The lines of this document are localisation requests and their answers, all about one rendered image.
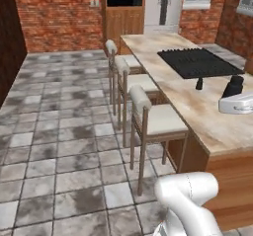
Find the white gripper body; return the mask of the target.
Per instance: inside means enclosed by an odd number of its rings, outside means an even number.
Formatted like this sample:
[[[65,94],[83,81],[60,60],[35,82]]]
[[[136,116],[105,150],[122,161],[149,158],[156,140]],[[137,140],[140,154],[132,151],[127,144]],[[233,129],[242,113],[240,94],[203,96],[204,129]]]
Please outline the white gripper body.
[[[223,114],[247,115],[253,113],[253,92],[221,98],[218,110]]]

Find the wooden door with dark window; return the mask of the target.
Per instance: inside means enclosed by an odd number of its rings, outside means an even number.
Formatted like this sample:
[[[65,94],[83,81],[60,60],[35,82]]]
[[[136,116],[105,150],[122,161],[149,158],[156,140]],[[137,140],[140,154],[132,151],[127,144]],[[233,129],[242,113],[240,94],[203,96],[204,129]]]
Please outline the wooden door with dark window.
[[[107,39],[112,39],[121,54],[129,54],[121,36],[143,34],[144,8],[145,0],[141,0],[140,6],[116,7],[109,7],[108,0],[101,0],[103,47],[106,47]]]

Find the dark wooden cabinet run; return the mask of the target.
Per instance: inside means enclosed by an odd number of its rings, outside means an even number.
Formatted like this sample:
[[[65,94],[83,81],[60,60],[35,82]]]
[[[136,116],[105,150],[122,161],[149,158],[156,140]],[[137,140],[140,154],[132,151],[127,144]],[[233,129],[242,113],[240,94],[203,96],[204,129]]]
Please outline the dark wooden cabinet run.
[[[0,107],[27,56],[15,0],[0,0]]]

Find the wooden island dining table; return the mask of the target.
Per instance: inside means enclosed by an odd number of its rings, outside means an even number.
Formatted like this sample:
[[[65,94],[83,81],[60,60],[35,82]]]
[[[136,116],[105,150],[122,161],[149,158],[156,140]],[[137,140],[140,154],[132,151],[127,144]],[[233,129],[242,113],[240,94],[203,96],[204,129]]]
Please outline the wooden island dining table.
[[[253,225],[253,113],[218,111],[218,100],[230,78],[206,78],[202,90],[196,89],[195,79],[181,78],[158,56],[163,49],[195,46],[178,34],[123,35],[122,42],[190,131],[186,142],[168,144],[172,163],[183,173],[206,171],[217,178],[218,195],[205,207],[221,230]]]

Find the white door with glass pane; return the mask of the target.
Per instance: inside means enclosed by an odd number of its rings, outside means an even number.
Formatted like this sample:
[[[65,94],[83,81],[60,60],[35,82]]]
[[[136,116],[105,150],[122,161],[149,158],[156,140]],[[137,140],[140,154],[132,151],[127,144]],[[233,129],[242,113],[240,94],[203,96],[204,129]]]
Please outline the white door with glass pane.
[[[182,0],[145,0],[144,32],[177,33]]]

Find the wooden stool with cream cushion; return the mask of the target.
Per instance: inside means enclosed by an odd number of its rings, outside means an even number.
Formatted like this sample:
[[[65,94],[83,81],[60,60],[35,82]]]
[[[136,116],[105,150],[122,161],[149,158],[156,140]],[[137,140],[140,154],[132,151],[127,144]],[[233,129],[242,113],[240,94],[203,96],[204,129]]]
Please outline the wooden stool with cream cushion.
[[[106,49],[109,57],[110,103],[113,105],[113,113],[115,113],[120,108],[116,106],[116,99],[120,99],[125,95],[123,93],[125,88],[124,84],[128,84],[128,81],[124,80],[124,73],[131,76],[139,75],[140,77],[145,76],[145,73],[133,55],[118,55],[118,48],[112,39],[106,41]],[[123,84],[118,85],[119,91],[122,92],[119,96],[116,96],[116,74],[124,80]]]
[[[152,105],[140,85],[132,86],[129,95],[132,101],[129,167],[133,169],[134,135],[137,133],[140,138],[137,194],[141,196],[146,144],[165,144],[162,156],[162,164],[165,164],[169,142],[183,139],[182,152],[185,152],[189,130],[170,104]]]
[[[127,146],[127,99],[129,89],[140,85],[148,97],[157,100],[159,89],[147,74],[132,74],[127,62],[121,55],[115,57],[115,67],[118,74],[118,128],[123,130],[123,147]]]

